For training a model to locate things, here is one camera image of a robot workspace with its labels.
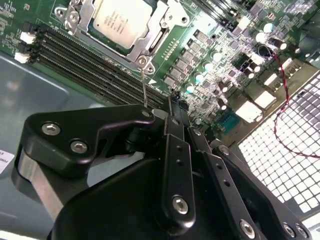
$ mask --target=motherboard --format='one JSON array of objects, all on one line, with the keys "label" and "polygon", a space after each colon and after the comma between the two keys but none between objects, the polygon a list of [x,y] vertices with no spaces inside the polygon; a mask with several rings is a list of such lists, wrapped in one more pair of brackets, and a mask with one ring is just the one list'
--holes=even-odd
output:
[{"label": "motherboard", "polygon": [[320,53],[300,44],[319,7],[318,0],[5,0],[0,50],[102,103],[143,104],[145,89],[156,109],[179,92],[192,123],[223,139],[283,102],[274,53],[289,85],[318,71],[310,65]]}]

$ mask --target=ram slot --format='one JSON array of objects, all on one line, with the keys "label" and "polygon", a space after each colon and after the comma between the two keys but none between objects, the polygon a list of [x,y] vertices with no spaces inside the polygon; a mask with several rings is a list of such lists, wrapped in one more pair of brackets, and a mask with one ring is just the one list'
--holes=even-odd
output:
[{"label": "ram slot", "polygon": [[87,79],[83,78],[77,73],[74,73],[70,71],[68,68],[65,68],[65,66],[61,65],[60,63],[54,62],[51,59],[45,57],[45,56],[39,56],[38,62],[50,69],[53,70],[54,72],[65,76],[72,82],[78,84],[79,86],[90,90],[92,93],[99,95],[102,97],[102,99],[105,99],[109,102],[112,102],[116,105],[127,105],[130,104],[129,102],[119,98],[116,94],[112,93],[110,90],[105,89],[102,86],[99,86],[93,82],[88,81]]},{"label": "ram slot", "polygon": [[87,79],[88,81],[98,84],[102,86],[106,90],[112,91],[114,94],[121,96],[122,99],[131,103],[131,104],[141,104],[143,99],[138,99],[137,97],[133,96],[132,94],[124,91],[120,87],[113,85],[111,82],[112,80],[107,78],[101,78],[93,72],[88,71],[87,69],[83,68],[81,65],[71,61],[70,59],[65,58],[64,56],[57,54],[56,52],[49,50],[47,48],[42,49],[40,52],[41,56],[47,57],[55,61],[56,63],[63,63],[63,66],[66,66],[74,73],[78,73],[78,75],[82,76],[83,78]]},{"label": "ram slot", "polygon": [[[74,40],[70,39],[67,36],[62,35],[61,33],[54,31],[53,29],[49,29],[46,33],[46,36],[59,43],[61,46],[65,46],[66,49],[73,51],[77,56],[82,57],[83,59],[87,60],[88,62],[92,62],[99,66],[102,70],[105,70],[109,74],[115,75],[118,77],[120,81],[124,83],[136,87],[138,91],[143,94],[142,83],[137,78],[127,74],[126,72],[121,71],[117,66],[112,65],[109,62],[106,62],[101,56],[95,54],[84,48],[79,43],[75,42]],[[153,90],[149,86],[146,86],[147,97],[148,99],[153,99],[156,102],[163,103],[166,99],[161,93]]]},{"label": "ram slot", "polygon": [[[103,81],[106,81],[106,76],[108,76],[108,83],[113,87],[122,91],[122,94],[129,95],[132,98],[139,101],[140,104],[143,103],[144,99],[142,94],[137,93],[138,89],[134,86],[130,86],[125,82],[118,79],[116,76],[105,72],[103,69],[99,68],[99,66],[95,65],[92,62],[87,61],[85,58],[81,58],[80,56],[76,56],[73,52],[68,51],[67,48],[63,46],[59,46],[54,44],[52,41],[46,41],[43,43],[45,49],[48,49],[52,52],[57,53],[61,57],[65,58],[71,64],[76,64],[80,66],[85,71],[89,72],[91,75],[100,78]],[[149,99],[149,105],[153,108],[158,108],[161,106],[160,102],[156,102],[153,99]]]}]

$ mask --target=metal socket bracket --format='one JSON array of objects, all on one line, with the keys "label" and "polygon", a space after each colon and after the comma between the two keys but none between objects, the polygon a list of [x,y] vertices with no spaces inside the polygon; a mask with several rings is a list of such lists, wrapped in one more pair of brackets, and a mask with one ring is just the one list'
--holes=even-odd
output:
[{"label": "metal socket bracket", "polygon": [[156,72],[152,59],[173,27],[186,27],[190,23],[190,17],[179,0],[168,0],[167,3],[159,0],[147,24],[148,33],[137,40],[129,54],[123,55],[88,32],[95,11],[98,9],[93,0],[71,0],[68,7],[56,7],[54,14],[70,35],[87,42],[124,67],[136,72],[143,70],[146,75]]}]

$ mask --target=ventilation grille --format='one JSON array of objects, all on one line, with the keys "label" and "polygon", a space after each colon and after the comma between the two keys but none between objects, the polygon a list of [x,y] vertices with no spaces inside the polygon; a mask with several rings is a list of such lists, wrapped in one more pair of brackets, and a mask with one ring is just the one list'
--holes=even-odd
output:
[{"label": "ventilation grille", "polygon": [[[320,159],[297,156],[274,135],[274,114],[240,145],[253,174],[298,217],[320,211]],[[320,75],[290,101],[278,136],[290,149],[320,156]]]}]

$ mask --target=robotic arm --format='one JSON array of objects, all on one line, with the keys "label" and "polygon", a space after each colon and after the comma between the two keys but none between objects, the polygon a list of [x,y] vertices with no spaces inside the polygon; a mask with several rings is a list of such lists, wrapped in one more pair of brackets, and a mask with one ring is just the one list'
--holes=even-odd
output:
[{"label": "robotic arm", "polygon": [[[92,164],[144,159],[87,185]],[[173,94],[142,105],[39,113],[24,124],[12,180],[54,220],[48,239],[304,240],[310,232]]]}]

